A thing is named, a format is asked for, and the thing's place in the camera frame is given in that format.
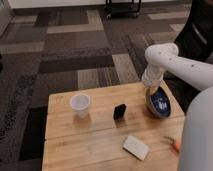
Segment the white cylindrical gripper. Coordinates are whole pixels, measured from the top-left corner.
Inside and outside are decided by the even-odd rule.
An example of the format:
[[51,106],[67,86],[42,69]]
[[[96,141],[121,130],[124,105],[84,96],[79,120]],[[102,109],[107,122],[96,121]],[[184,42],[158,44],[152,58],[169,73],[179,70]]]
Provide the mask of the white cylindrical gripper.
[[142,83],[150,88],[150,95],[158,92],[165,70],[155,65],[148,65],[142,74]]

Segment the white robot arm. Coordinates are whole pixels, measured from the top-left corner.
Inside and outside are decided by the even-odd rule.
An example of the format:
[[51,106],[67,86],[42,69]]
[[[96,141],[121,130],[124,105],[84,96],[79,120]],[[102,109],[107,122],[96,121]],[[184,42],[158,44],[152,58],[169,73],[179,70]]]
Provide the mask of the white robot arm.
[[177,171],[213,171],[213,64],[181,57],[175,43],[149,46],[145,59],[146,87],[159,87],[169,71],[200,91],[187,109]]

